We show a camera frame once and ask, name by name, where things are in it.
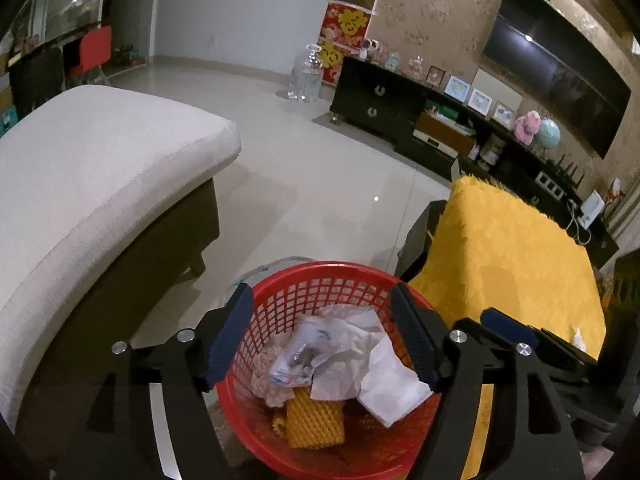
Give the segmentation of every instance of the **framed picture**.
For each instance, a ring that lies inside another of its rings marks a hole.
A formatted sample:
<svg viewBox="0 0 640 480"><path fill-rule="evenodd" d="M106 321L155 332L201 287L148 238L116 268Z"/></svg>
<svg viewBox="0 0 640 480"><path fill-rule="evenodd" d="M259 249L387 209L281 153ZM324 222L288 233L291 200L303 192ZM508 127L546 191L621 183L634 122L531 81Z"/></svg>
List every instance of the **framed picture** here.
<svg viewBox="0 0 640 480"><path fill-rule="evenodd" d="M444 79L444 70L441 68L438 68L437 66L431 65L431 68L429 69L429 73L427 74L427 79L426 79L427 83L437 88L440 86L440 83L442 83L443 79Z"/></svg>
<svg viewBox="0 0 640 480"><path fill-rule="evenodd" d="M492 117L494 121L497 121L508 130L511 130L511 127L513 126L513 121L515 118L516 118L516 112L511 110L511 108L507 108L505 105L498 102L498 104L495 107L494 116Z"/></svg>
<svg viewBox="0 0 640 480"><path fill-rule="evenodd" d="M486 117L489 113L489 108L491 108L492 101L493 99L491 99L487 94L479 91L477 88L474 88L474 91L471 92L469 102L466 105Z"/></svg>
<svg viewBox="0 0 640 480"><path fill-rule="evenodd" d="M465 83L462 79L452 75L449 78L447 87L444 89L444 93L463 103L469 93L469 83Z"/></svg>

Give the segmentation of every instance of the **red and yellow decoration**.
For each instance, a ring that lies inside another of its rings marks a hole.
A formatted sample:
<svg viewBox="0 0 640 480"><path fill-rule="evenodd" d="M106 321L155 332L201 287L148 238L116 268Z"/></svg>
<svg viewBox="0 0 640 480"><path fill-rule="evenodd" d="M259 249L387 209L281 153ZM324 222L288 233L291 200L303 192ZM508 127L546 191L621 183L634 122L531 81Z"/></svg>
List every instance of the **red and yellow decoration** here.
<svg viewBox="0 0 640 480"><path fill-rule="evenodd" d="M324 62L322 80L335 85L342 70L342 60L357 54L365 36L371 11L338 0L330 0L322 20L320 56Z"/></svg>

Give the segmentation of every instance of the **globe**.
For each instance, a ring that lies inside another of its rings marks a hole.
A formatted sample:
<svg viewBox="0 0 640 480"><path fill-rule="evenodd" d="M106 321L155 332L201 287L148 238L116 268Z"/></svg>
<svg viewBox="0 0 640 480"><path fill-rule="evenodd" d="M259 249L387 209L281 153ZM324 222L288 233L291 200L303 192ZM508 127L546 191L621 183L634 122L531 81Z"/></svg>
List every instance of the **globe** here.
<svg viewBox="0 0 640 480"><path fill-rule="evenodd" d="M560 128L551 119L545 119L540 124L536 139L544 148L554 148L560 143Z"/></svg>

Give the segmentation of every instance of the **pink teddy bear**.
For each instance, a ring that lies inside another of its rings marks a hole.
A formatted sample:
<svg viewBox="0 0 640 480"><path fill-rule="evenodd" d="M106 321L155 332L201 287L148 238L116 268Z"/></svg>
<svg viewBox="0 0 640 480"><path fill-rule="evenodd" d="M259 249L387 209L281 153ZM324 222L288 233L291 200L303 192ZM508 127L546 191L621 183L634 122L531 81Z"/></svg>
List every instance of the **pink teddy bear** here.
<svg viewBox="0 0 640 480"><path fill-rule="evenodd" d="M513 124L513 134L525 146L529 146L533 140L533 136L540 129L542 119L540 114L532 110L527 115L518 117Z"/></svg>

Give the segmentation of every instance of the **wall-mounted tv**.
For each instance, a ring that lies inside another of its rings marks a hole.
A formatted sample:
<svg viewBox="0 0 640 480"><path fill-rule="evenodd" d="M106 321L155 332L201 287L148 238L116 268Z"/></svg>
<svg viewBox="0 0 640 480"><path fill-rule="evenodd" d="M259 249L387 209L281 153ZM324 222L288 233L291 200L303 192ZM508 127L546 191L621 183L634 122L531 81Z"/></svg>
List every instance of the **wall-mounted tv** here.
<svg viewBox="0 0 640 480"><path fill-rule="evenodd" d="M604 158L631 90L559 12L544 0L502 0L484 55L520 79Z"/></svg>

